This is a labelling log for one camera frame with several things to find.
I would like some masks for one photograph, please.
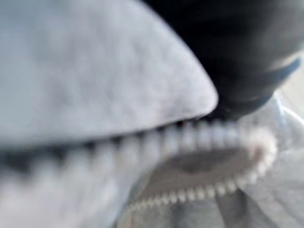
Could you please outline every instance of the zipper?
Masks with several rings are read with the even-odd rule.
[[[233,123],[198,122],[182,126],[171,124],[89,144],[2,153],[0,210],[9,215],[3,214],[5,218],[19,218],[25,213],[24,227],[27,228],[26,222],[43,216],[30,213],[26,203],[37,203],[39,213],[45,206],[43,200],[50,200],[54,208],[60,209],[54,209],[54,225],[49,227],[72,228],[81,223],[106,228],[121,213],[139,177],[174,157],[201,154],[204,158],[215,151],[220,155],[230,151],[230,156],[243,165],[233,173],[220,172],[221,181],[214,182],[219,176],[212,173],[213,178],[206,176],[205,182],[195,186],[142,194],[130,202],[128,209],[202,200],[233,192],[254,182],[269,169],[276,157],[276,140],[264,128],[244,129]],[[233,168],[225,161],[222,165],[228,170]],[[5,207],[13,202],[18,210]],[[2,220],[0,225],[2,223],[17,228],[22,220]]]

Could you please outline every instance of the black object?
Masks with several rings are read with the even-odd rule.
[[[302,0],[145,0],[202,63],[219,94],[209,119],[236,120],[269,100],[300,60],[269,71],[301,48]]]

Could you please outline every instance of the blurry fabric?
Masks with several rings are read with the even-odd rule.
[[[213,200],[124,214],[118,228],[302,228],[303,121],[290,115],[276,95],[263,108],[242,118],[240,124],[267,126],[278,139],[279,156],[264,178]]]
[[[0,2],[0,148],[86,142],[205,116],[216,90],[135,0]]]
[[[186,42],[211,77],[210,118],[238,119],[263,106],[290,74],[304,41],[303,0],[145,0]]]

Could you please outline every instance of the black fabric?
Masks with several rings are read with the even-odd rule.
[[[218,101],[194,54],[141,1],[4,0],[0,31],[1,151],[143,131]]]
[[[236,118],[262,106],[290,75],[267,73],[269,67],[299,51],[304,41],[304,0],[145,2],[208,72],[220,97],[217,117]]]

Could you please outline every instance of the zipper teeth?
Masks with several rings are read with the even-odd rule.
[[[275,140],[270,132],[266,129],[252,129],[245,133],[244,141],[239,142],[248,148],[247,152],[251,153],[252,149],[259,150],[262,154],[260,160],[255,163],[249,170],[243,170],[231,176],[223,178],[222,181],[210,183],[207,185],[198,185],[196,187],[170,190],[157,195],[140,199],[132,202],[128,209],[130,211],[143,210],[160,205],[175,203],[184,203],[186,201],[212,199],[217,196],[233,193],[237,189],[245,187],[247,184],[254,184],[259,177],[263,177],[276,159],[277,148]]]
[[[64,226],[57,224],[54,227],[75,227],[75,220],[92,217],[92,213],[97,212],[102,212],[102,218],[98,217],[98,220],[102,221],[99,227],[106,227],[114,222],[113,218],[107,217],[106,214],[118,213],[120,205],[126,199],[127,189],[131,189],[141,175],[152,171],[161,162],[179,154],[252,146],[260,147],[265,154],[264,162],[267,166],[257,168],[262,173],[272,164],[276,153],[275,139],[269,131],[258,128],[242,129],[229,123],[201,122],[182,127],[172,124],[163,129],[125,136],[119,141],[96,142],[89,149],[85,146],[65,148],[66,154],[60,168],[50,152],[49,157],[35,162],[31,160],[30,178],[26,181],[20,176],[20,172],[8,168],[6,175],[0,179],[0,200],[5,200],[5,203],[17,203],[23,196],[28,196],[32,199],[31,202],[37,202],[42,196],[48,198],[48,191],[53,191],[54,203],[58,202],[59,207],[67,204],[68,211],[65,215],[66,224]],[[241,186],[248,179],[240,175],[235,180],[237,186]],[[137,202],[129,208],[134,210],[224,194],[227,191],[226,187],[230,187],[231,190],[236,188],[235,182],[181,190],[178,193],[168,192]],[[105,187],[107,183],[110,184],[111,190]],[[80,195],[86,195],[82,206],[78,205],[79,200],[72,194],[75,190]],[[6,210],[5,213],[14,216],[16,212]],[[58,215],[57,222],[60,220],[62,220],[61,216]]]

